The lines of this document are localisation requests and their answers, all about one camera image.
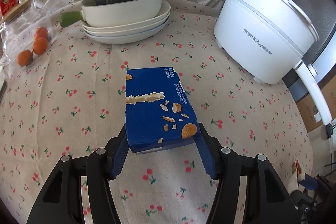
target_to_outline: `plastic bag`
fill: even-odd
[[[35,6],[35,1],[33,0],[29,9],[21,13],[10,22],[5,22],[2,24],[1,39],[3,42],[3,56],[0,59],[0,65],[4,66],[10,64],[14,67],[20,67],[18,64],[18,55],[25,50],[29,50],[31,52],[31,57],[29,57],[27,62],[24,62],[25,65],[23,65],[22,68],[26,69],[33,65],[35,61],[44,54],[44,52],[39,52],[38,55],[35,53],[38,51],[33,52],[35,34],[40,28],[46,28],[48,31],[46,37],[47,48],[44,51],[46,52],[54,39],[53,26],[50,21],[50,12],[44,7],[37,8]],[[39,32],[40,34],[43,34],[45,30],[39,30]]]

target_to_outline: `silver bolt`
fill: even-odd
[[[61,158],[61,161],[63,161],[63,162],[66,162],[66,161],[68,161],[68,160],[70,160],[70,156],[69,156],[69,155],[64,155],[64,156]]]
[[[229,153],[231,152],[231,149],[228,148],[228,147],[223,147],[223,148],[221,149],[221,151],[222,151],[223,154],[229,154]]]
[[[106,152],[105,148],[98,148],[97,149],[97,154],[98,155],[103,155]]]
[[[264,154],[259,154],[258,159],[264,161],[266,160],[266,156]]]

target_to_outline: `blue box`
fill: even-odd
[[[201,132],[197,117],[172,67],[130,69],[126,79],[126,135],[133,153],[194,142]]]

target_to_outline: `plate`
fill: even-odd
[[[159,20],[164,19],[168,13],[170,12],[170,4],[166,0],[162,0],[161,8],[156,15],[156,17],[144,20],[141,22],[136,22],[132,24],[127,25],[120,25],[120,26],[113,26],[113,27],[91,27],[87,22],[81,21],[82,26],[85,30],[91,31],[91,32],[117,32],[117,31],[124,31],[129,29],[135,29],[143,26],[147,26],[150,24],[153,24],[155,22],[158,22]]]
[[[97,37],[120,37],[122,35],[130,35],[130,34],[145,32],[145,31],[154,29],[154,28],[162,25],[167,20],[169,15],[170,15],[170,12],[168,13],[168,15],[164,19],[161,19],[158,22],[155,22],[155,23],[147,25],[147,26],[142,26],[142,27],[139,27],[139,28],[130,29],[130,30],[123,30],[123,31],[117,31],[117,32],[92,32],[92,31],[87,30],[86,28],[84,28],[84,30],[87,33],[89,33],[91,35],[95,35]]]
[[[140,32],[140,33],[135,33],[135,34],[130,34],[130,35],[123,35],[121,37],[97,37],[95,35],[91,35],[87,32],[86,35],[88,37],[90,37],[92,40],[100,42],[100,43],[104,43],[104,44],[126,44],[126,43],[132,43],[132,42],[137,42],[140,40],[143,40],[145,38],[148,38],[154,34],[156,34],[157,32],[161,31],[167,24],[167,22],[169,21],[169,17],[167,18],[167,20],[161,24],[160,26],[145,31],[145,32]]]

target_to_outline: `tangerine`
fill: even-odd
[[[48,40],[45,37],[38,37],[33,44],[33,52],[37,55],[41,55],[46,51],[48,47]]]
[[[48,35],[49,35],[48,30],[46,28],[44,28],[44,27],[41,27],[41,28],[38,28],[36,30],[34,38],[35,39],[37,39],[39,37],[48,38]]]
[[[24,50],[20,52],[17,56],[17,63],[23,67],[28,66],[33,61],[33,53],[30,50]]]

